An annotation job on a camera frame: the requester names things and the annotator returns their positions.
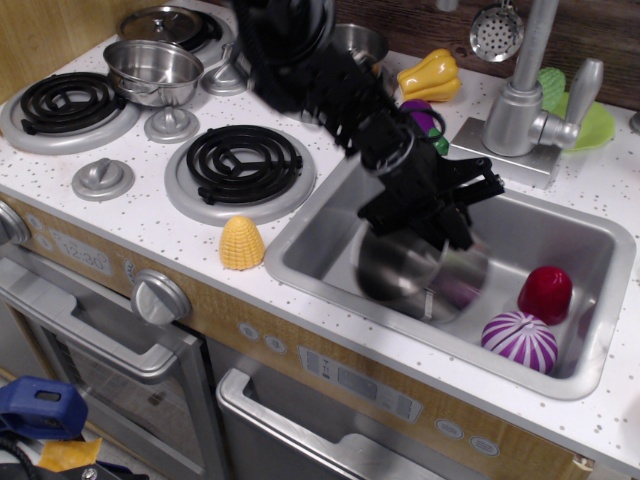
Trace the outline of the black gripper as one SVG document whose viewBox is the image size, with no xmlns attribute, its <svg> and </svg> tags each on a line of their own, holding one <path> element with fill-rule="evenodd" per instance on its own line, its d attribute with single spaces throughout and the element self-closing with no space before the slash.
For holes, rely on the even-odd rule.
<svg viewBox="0 0 640 480">
<path fill-rule="evenodd" d="M 410 229 L 438 251 L 448 240 L 468 250 L 474 244 L 468 207 L 504 193 L 489 158 L 448 160 L 423 138 L 412 140 L 395 163 L 378 167 L 376 176 L 383 191 L 358 217 L 378 236 Z"/>
</svg>

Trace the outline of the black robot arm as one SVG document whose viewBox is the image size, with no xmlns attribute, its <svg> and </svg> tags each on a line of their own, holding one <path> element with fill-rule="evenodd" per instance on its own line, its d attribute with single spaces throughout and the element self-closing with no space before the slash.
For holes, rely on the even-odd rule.
<svg viewBox="0 0 640 480">
<path fill-rule="evenodd" d="M 443 158 L 371 66 L 333 39 L 330 1 L 234 1 L 239 48 L 254 92 L 271 108 L 324 127 L 383 191 L 358 212 L 377 235 L 410 229 L 437 249 L 467 250 L 468 207 L 503 193 L 486 157 Z"/>
</svg>

